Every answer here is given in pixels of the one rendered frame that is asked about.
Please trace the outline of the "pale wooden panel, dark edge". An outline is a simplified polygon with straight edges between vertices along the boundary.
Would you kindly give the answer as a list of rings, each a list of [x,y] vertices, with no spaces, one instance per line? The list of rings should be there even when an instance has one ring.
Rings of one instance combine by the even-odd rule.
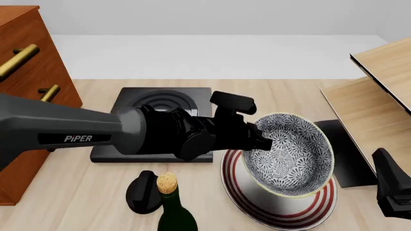
[[[411,37],[350,55],[350,59],[411,112]]]

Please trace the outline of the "flat black panel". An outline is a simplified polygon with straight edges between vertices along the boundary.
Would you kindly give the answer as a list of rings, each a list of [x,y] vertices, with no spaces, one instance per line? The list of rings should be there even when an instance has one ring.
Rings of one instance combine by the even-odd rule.
[[[315,123],[326,135],[335,156],[334,175],[341,188],[371,186],[377,178],[338,120]]]

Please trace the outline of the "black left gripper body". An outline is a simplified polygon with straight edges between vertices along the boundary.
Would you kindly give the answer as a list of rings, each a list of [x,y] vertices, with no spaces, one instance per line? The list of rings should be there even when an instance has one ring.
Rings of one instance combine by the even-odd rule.
[[[212,150],[252,150],[252,130],[239,114],[214,116],[216,140]]]

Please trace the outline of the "pale wooden flat board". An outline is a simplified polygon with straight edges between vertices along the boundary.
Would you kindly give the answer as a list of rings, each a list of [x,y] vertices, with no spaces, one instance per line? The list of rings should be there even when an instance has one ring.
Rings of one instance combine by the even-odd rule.
[[[389,94],[367,77],[321,93],[371,168],[372,154],[384,148],[411,176],[411,115]]]

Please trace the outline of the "black white patterned bowl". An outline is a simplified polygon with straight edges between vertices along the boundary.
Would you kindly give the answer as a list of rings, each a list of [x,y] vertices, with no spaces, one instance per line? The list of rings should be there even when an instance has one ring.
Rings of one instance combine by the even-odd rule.
[[[273,113],[255,122],[269,150],[242,151],[248,174],[267,192],[303,198],[322,190],[335,166],[333,148],[311,121],[291,113]]]

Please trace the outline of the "red-brown wooden cabinet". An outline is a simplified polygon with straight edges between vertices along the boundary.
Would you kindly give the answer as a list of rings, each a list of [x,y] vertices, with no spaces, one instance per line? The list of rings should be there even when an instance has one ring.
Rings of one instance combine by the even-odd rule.
[[[82,100],[40,16],[39,7],[0,6],[0,65],[31,44],[39,48],[39,53],[0,81],[0,92],[40,99],[39,89],[58,85],[60,92],[52,103],[81,107]],[[0,206],[16,205],[20,201],[48,155],[46,150],[26,151],[0,171]]]

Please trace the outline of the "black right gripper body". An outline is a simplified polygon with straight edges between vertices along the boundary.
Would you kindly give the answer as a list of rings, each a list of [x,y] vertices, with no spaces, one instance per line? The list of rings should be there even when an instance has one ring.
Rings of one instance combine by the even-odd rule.
[[[388,195],[378,191],[377,201],[385,217],[411,218],[411,194]]]

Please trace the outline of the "dark green corked wine bottle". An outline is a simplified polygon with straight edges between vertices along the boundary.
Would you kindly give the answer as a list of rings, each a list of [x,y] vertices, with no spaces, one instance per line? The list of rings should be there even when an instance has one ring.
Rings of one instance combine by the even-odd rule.
[[[198,231],[195,218],[180,202],[177,177],[169,172],[159,175],[157,188],[163,207],[157,231]]]

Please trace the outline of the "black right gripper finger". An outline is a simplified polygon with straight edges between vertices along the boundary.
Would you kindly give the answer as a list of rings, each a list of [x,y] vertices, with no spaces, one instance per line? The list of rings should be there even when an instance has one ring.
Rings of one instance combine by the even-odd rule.
[[[411,176],[406,174],[384,148],[378,148],[372,159],[380,196],[411,196]]]

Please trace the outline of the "flat black stove plate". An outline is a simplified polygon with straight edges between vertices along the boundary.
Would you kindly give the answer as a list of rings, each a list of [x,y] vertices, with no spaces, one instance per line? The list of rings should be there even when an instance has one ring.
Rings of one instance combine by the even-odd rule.
[[[156,111],[180,107],[192,116],[211,117],[211,94],[211,89],[205,87],[125,87],[119,92],[111,112],[125,106],[150,105]],[[90,160],[93,163],[183,163],[172,154],[122,155],[113,146],[92,148]]]

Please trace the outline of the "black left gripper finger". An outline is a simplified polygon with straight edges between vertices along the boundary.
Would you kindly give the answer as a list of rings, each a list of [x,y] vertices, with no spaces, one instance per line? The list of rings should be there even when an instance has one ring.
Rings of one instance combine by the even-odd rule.
[[[272,140],[263,137],[263,132],[253,123],[247,123],[247,144],[246,150],[269,151],[272,148]]]

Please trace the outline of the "white plate with red rings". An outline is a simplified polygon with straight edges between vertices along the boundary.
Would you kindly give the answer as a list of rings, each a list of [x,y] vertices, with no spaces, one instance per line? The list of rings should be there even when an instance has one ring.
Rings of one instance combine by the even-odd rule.
[[[336,180],[305,198],[283,198],[261,188],[249,175],[240,150],[222,155],[221,178],[233,203],[248,217],[281,231],[305,231],[330,217],[337,203]]]

